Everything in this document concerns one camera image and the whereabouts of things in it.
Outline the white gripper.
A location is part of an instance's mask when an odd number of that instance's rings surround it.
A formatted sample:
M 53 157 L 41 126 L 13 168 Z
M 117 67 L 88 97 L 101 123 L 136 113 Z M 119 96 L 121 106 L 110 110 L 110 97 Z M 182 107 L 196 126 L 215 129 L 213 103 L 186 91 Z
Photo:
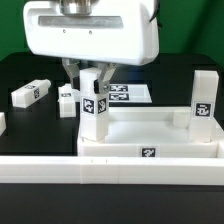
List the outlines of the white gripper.
M 63 58 L 73 89 L 80 89 L 75 59 L 99 62 L 94 92 L 106 94 L 115 63 L 144 65 L 157 57 L 155 8 L 155 0 L 94 0 L 89 15 L 65 15 L 55 0 L 30 1 L 23 9 L 27 44 L 37 55 Z

